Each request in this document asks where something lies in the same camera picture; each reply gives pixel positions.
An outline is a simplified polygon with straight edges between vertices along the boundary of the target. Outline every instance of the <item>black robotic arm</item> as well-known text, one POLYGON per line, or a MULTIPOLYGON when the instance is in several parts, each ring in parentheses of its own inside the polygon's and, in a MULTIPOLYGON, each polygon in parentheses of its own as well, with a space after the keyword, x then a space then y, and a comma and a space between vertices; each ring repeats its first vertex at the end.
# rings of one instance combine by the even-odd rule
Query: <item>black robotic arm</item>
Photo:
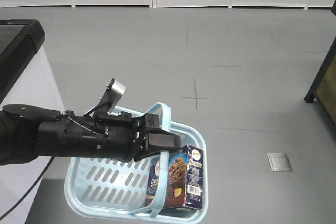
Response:
POLYGON ((123 92, 124 86, 112 79, 99 104, 83 116, 23 104, 3 106, 0 165, 28 163, 39 155, 129 162, 181 148, 178 135, 160 129, 158 115, 109 115, 123 92))

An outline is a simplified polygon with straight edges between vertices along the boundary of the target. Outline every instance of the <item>basket handle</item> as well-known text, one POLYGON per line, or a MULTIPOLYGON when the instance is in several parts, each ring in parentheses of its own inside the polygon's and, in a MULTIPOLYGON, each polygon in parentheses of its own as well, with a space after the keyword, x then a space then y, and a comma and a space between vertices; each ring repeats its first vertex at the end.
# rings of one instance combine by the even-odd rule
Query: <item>basket handle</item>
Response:
MULTIPOLYGON (((171 109, 166 104, 158 102, 153 107, 151 107, 146 113, 155 114, 155 112, 159 109, 162 109, 160 115, 160 124, 162 125, 162 129, 165 131, 170 131, 171 109)), ((162 210, 167 192, 168 160, 169 160, 169 152, 167 151, 161 152, 159 183, 157 185, 158 187, 153 201, 146 207, 142 207, 135 211, 129 212, 130 215, 136 215, 142 212, 151 211, 150 216, 156 217, 162 210)))

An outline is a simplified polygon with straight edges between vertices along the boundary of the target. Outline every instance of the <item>black cable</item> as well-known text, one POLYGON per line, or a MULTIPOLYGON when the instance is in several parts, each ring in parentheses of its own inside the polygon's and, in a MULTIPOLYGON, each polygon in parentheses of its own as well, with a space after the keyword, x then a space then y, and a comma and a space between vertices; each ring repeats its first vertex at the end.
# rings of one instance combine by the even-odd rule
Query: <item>black cable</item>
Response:
POLYGON ((51 165, 51 163, 53 162, 53 160, 55 159, 55 157, 51 157, 48 164, 44 167, 43 171, 40 173, 40 175, 37 177, 37 179, 35 180, 35 182, 31 185, 31 187, 26 191, 25 194, 23 194, 23 196, 21 197, 21 199, 18 200, 17 203, 15 203, 14 206, 12 206, 7 212, 5 212, 1 217, 0 217, 0 221, 2 221, 7 215, 9 215, 26 197, 27 195, 31 192, 31 190, 34 189, 34 187, 37 185, 37 183, 40 181, 40 179, 42 178, 42 176, 44 175, 44 173, 47 171, 47 169, 49 168, 49 166, 51 165))

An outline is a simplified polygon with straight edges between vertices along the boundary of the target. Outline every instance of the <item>plastic shopping basket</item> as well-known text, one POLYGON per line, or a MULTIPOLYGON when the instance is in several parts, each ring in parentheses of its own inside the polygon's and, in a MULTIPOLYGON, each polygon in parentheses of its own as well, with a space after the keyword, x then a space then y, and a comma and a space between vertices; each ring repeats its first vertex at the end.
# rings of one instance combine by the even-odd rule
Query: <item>plastic shopping basket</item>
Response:
MULTIPOLYGON (((126 111, 132 116, 143 113, 115 107, 114 113, 126 111)), ((65 196, 78 214, 103 219, 136 220, 155 223, 199 223, 208 208, 207 156, 202 136, 195 129, 171 122, 171 110, 157 103, 147 113, 160 115, 160 127, 181 137, 182 146, 191 144, 204 151, 203 208, 161 215, 166 195, 169 152, 160 153, 160 177, 154 200, 144 207, 151 159, 123 163, 106 158, 72 158, 65 180, 65 196)))

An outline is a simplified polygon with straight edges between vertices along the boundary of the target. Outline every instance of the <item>product box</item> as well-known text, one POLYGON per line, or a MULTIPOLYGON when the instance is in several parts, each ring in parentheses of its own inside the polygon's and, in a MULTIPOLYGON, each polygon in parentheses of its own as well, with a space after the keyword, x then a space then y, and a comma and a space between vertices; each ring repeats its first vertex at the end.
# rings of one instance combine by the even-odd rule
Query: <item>product box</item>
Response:
MULTIPOLYGON (((160 175, 159 158, 152 159, 145 206, 154 199, 160 175)), ((163 208, 188 211, 202 208, 203 151, 185 145, 169 156, 167 193, 163 208)))

